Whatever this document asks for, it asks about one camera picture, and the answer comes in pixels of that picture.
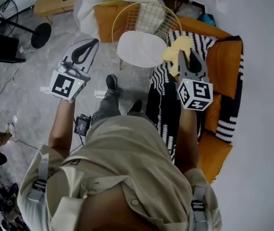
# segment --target white wall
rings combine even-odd
[[[234,147],[213,184],[224,231],[274,230],[274,0],[197,0],[244,42]]]

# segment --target gray pants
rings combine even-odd
[[[121,113],[119,111],[119,93],[115,90],[108,89],[104,99],[100,102],[99,110],[93,114],[92,125],[103,119],[120,115]],[[154,125],[154,123],[145,114],[139,112],[129,112],[127,113],[127,115],[145,118]]]

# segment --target blue object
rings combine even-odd
[[[199,16],[198,18],[199,21],[202,21],[204,23],[210,24],[212,26],[216,26],[215,20],[214,20],[214,16],[212,14],[209,13],[203,13]]]

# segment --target khaki shirt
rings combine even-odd
[[[45,200],[36,204],[28,195],[44,154],[49,154],[49,180]],[[117,184],[131,209],[163,231],[193,228],[193,190],[206,186],[210,228],[221,230],[217,200],[202,171],[182,174],[155,127],[135,116],[116,116],[94,125],[86,145],[66,159],[43,145],[22,182],[18,206],[31,231],[74,231],[84,199]]]

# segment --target fan base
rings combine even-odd
[[[42,23],[37,26],[35,33],[31,37],[31,45],[35,49],[42,48],[50,39],[51,26],[48,23]]]

